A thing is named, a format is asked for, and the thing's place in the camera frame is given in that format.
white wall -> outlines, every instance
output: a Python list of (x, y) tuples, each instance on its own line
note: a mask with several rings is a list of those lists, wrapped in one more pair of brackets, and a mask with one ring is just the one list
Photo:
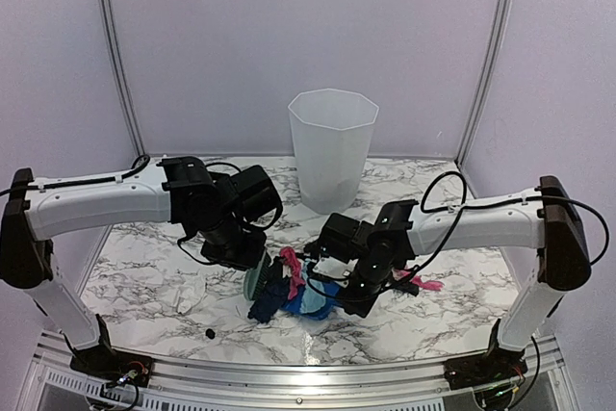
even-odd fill
[(454, 157), (496, 0), (113, 0), (151, 152), (290, 153), (299, 92), (381, 106), (372, 154)]
[[(496, 75), (465, 169), (481, 195), (555, 174), (616, 223), (616, 0), (513, 0)], [(591, 252), (601, 228), (584, 215)], [(565, 297), (556, 336), (581, 409), (616, 398), (616, 247)], [(531, 255), (509, 251), (524, 279)]]
[[(0, 0), (0, 12), (0, 190), (20, 167), (59, 177), (129, 167), (97, 0)], [(99, 233), (54, 240), (71, 282)], [(0, 397), (11, 410), (44, 319), (4, 282), (0, 300)]]

pink fabric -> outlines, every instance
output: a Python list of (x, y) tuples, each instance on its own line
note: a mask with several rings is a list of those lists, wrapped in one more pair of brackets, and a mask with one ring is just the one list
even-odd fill
[(293, 300), (297, 296), (299, 286), (304, 286), (306, 282), (301, 278), (301, 262), (295, 255), (292, 247), (283, 247), (280, 251), (283, 264), (291, 269), (291, 289), (289, 290), (288, 300)]
[[(410, 273), (408, 270), (393, 270), (394, 278), (396, 281), (402, 279), (404, 276)], [(416, 284), (422, 289), (426, 289), (427, 291), (441, 291), (445, 286), (441, 281), (422, 281), (422, 277), (419, 275), (413, 276), (411, 279), (411, 283)]]

marble tabletop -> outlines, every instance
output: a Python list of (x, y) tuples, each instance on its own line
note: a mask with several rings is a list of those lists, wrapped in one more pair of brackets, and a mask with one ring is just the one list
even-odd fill
[[(270, 255), (314, 240), (327, 216), (301, 204), (292, 157), (225, 158), (240, 167), (259, 164), (284, 201), (282, 218), (268, 231)], [(452, 162), (368, 159), (357, 198), (346, 215), (373, 221), (388, 201), (421, 198)], [(430, 200), (459, 197), (457, 179), (434, 189)], [(463, 353), (487, 347), (490, 328), (516, 296), (495, 248), (443, 252), (422, 275), (445, 283), (442, 292), (413, 297), (388, 292), (361, 319), (342, 309), (324, 321), (279, 311), (269, 324), (247, 318), (244, 274), (202, 267), (175, 245), (179, 225), (115, 226), (102, 249), (83, 300), (103, 316), (112, 342), (182, 358), (247, 364), (340, 365), (385, 363)], [(185, 248), (198, 255), (200, 243)], [(212, 328), (216, 338), (205, 331)]]

white plastic container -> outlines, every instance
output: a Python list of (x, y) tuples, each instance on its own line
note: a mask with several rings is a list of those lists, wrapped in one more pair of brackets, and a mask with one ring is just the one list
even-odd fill
[(289, 105), (301, 202), (319, 214), (346, 210), (359, 188), (378, 106), (360, 93), (313, 90)]

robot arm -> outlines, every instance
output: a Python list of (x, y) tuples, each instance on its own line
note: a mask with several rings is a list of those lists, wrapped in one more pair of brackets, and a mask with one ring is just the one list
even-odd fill
[(194, 157), (165, 158), (126, 173), (67, 180), (35, 179), (26, 168), (15, 174), (2, 217), (0, 277), (31, 296), (63, 331), (73, 348), (73, 369), (103, 376), (126, 372), (131, 362), (147, 365), (151, 359), (111, 347), (105, 323), (66, 284), (51, 239), (103, 225), (170, 221), (183, 226), (186, 238), (180, 241), (201, 235), (201, 254), (212, 264), (247, 270), (265, 253), (264, 228), (251, 222), (273, 210), (272, 223), (282, 202), (259, 166), (231, 176), (209, 172)]
[(387, 290), (392, 269), (433, 254), (411, 269), (412, 277), (441, 250), (484, 246), (533, 248), (538, 259), (511, 309), (495, 324), (486, 353), (446, 363), (446, 379), (455, 390), (513, 376), (515, 369), (526, 372), (523, 355), (531, 335), (566, 293), (590, 277), (581, 219), (558, 179), (542, 177), (536, 189), (460, 206), (422, 210), (415, 200), (392, 202), (374, 225), (334, 214), (321, 230), (313, 274), (340, 281), (339, 304), (366, 317)]

